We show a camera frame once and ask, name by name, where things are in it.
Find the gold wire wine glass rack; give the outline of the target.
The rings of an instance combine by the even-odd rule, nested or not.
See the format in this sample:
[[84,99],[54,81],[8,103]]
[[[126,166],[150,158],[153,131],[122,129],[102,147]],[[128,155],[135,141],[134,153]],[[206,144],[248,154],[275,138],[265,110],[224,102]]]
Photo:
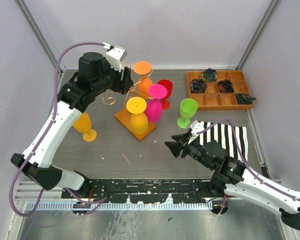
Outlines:
[[142,141],[156,128],[155,124],[149,122],[145,113],[147,100],[152,99],[149,88],[153,85],[150,78],[153,68],[148,61],[139,61],[133,66],[133,70],[140,78],[129,89],[124,108],[114,116],[132,135]]

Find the yellow wine glass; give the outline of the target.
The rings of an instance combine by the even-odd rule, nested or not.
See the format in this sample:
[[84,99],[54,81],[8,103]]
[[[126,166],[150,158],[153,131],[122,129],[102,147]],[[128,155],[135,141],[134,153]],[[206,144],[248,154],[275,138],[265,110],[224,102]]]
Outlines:
[[139,96],[130,98],[126,103],[126,109],[130,113],[129,123],[134,134],[144,134],[149,128],[148,118],[145,114],[147,102]]
[[82,113],[81,116],[72,125],[86,142],[92,142],[97,138],[97,132],[92,129],[92,122],[87,113]]

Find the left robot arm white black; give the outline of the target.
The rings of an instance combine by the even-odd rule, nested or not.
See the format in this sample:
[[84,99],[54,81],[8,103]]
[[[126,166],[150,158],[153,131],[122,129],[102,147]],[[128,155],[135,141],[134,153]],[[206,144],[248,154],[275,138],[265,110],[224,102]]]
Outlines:
[[54,155],[73,123],[107,90],[125,95],[133,86],[131,68],[122,67],[127,52],[115,46],[105,55],[86,52],[78,60],[78,71],[64,84],[57,95],[53,111],[32,144],[11,157],[11,163],[45,190],[54,187],[72,189],[78,198],[90,193],[85,177],[75,171],[52,165]]

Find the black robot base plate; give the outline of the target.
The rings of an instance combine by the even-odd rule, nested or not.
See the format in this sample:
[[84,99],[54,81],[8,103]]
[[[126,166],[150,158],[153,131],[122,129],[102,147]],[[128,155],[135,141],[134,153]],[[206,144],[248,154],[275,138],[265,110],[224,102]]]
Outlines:
[[224,195],[210,186],[207,179],[91,179],[81,199],[92,198],[114,204],[128,201],[137,204],[164,203],[169,197],[173,204],[206,203],[206,198]]

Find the orange plastic wine glass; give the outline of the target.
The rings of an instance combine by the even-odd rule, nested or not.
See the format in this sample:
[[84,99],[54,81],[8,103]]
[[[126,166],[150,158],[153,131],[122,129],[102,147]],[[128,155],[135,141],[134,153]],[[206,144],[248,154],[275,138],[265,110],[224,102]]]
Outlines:
[[149,87],[153,85],[150,75],[153,72],[152,65],[148,61],[137,62],[133,70],[136,74],[140,75],[140,78],[136,84],[137,91],[142,97],[149,96]]

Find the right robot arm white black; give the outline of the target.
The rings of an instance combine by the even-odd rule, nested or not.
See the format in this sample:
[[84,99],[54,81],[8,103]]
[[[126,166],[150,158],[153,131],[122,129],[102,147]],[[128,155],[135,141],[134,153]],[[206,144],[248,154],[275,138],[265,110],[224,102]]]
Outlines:
[[228,195],[258,205],[279,216],[284,224],[300,231],[300,191],[288,189],[260,175],[215,140],[201,145],[190,140],[190,132],[172,136],[164,144],[175,158],[193,158],[213,171],[209,191],[215,197]]

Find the magenta plastic wine glass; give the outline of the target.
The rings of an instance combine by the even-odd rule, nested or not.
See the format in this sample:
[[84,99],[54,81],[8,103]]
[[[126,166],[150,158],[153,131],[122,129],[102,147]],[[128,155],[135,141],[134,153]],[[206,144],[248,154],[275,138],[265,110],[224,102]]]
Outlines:
[[160,100],[166,97],[168,91],[161,84],[153,84],[149,87],[148,93],[152,99],[147,102],[144,113],[149,122],[157,123],[161,120],[163,114],[163,106]]

